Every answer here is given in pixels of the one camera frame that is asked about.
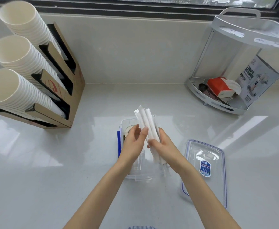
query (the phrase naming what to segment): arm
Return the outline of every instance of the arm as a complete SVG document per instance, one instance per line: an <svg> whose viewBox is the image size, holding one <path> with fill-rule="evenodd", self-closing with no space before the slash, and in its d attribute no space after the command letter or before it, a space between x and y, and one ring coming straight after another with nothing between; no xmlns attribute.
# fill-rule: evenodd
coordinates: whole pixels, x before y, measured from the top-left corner
<svg viewBox="0 0 279 229"><path fill-rule="evenodd" d="M222 206L199 172L179 152L171 139L160 128L161 142L149 140L171 168L178 173L194 203L205 229L241 229Z"/></svg>
<svg viewBox="0 0 279 229"><path fill-rule="evenodd" d="M144 146L148 128L130 129L115 165L103 176L63 229L98 229L119 187Z"/></svg>

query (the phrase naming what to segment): white paper cup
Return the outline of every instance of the white paper cup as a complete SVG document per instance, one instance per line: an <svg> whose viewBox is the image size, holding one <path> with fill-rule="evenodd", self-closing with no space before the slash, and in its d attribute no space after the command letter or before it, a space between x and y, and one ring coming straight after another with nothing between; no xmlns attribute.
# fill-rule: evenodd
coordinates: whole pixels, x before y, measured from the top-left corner
<svg viewBox="0 0 279 229"><path fill-rule="evenodd" d="M25 1L12 1L0 8L0 19L15 34L26 37L35 48L51 41L57 51L61 50L36 8Z"/></svg>
<svg viewBox="0 0 279 229"><path fill-rule="evenodd" d="M65 117L49 96L11 69L0 69L0 108L32 120L40 120L25 111L38 103Z"/></svg>
<svg viewBox="0 0 279 229"><path fill-rule="evenodd" d="M31 75L45 69L66 90L55 70L29 40L22 36L11 35L0 39L0 65L19 73L43 92L47 90Z"/></svg>

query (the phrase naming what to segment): cardboard cup holder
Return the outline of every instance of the cardboard cup holder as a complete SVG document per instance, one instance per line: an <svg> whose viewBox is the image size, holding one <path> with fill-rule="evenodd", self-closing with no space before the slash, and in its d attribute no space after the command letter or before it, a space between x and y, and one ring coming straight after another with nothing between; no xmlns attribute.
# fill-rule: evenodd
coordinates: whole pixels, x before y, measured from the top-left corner
<svg viewBox="0 0 279 229"><path fill-rule="evenodd" d="M38 103L35 103L26 113L46 122L26 119L2 109L0 109L0 115L44 129L71 128L80 103L85 81L79 63L70 50L57 24L48 24L48 27L68 60L62 58L51 42L48 45L40 45L39 47L64 77L61 81L67 91L45 70L42 70L41 74L32 74L32 77L49 90L51 93L49 95L50 98L66 114L66 119Z"/></svg>

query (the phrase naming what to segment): shelf handle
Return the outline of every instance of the shelf handle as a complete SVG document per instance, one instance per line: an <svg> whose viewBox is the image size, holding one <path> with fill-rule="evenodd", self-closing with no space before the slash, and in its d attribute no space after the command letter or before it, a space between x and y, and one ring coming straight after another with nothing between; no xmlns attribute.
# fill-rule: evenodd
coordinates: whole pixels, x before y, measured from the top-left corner
<svg viewBox="0 0 279 229"><path fill-rule="evenodd" d="M247 13L247 14L254 14L256 15L256 19L258 20L260 18L260 11L257 9L244 9L244 8L234 8L234 7L229 7L223 10L219 16L224 15L227 12L236 12L236 13Z"/></svg>

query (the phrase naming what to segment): hand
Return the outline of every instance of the hand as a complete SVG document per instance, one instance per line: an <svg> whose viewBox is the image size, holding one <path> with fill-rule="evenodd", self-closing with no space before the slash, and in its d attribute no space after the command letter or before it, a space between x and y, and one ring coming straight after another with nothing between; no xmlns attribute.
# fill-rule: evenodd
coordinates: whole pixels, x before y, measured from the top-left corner
<svg viewBox="0 0 279 229"><path fill-rule="evenodd" d="M167 136L162 128L160 129L160 140L162 143L157 142L155 139L150 139L148 141L148 148L153 146L158 154L171 166L171 168L179 173L182 165L187 162L186 158L180 153L180 151L176 148L171 139Z"/></svg>
<svg viewBox="0 0 279 229"><path fill-rule="evenodd" d="M132 164L138 158L144 147L147 135L148 127L144 127L141 130L139 125L133 126L124 140L124 146L122 147L118 162L123 162L125 165L130 166L131 169Z"/></svg>

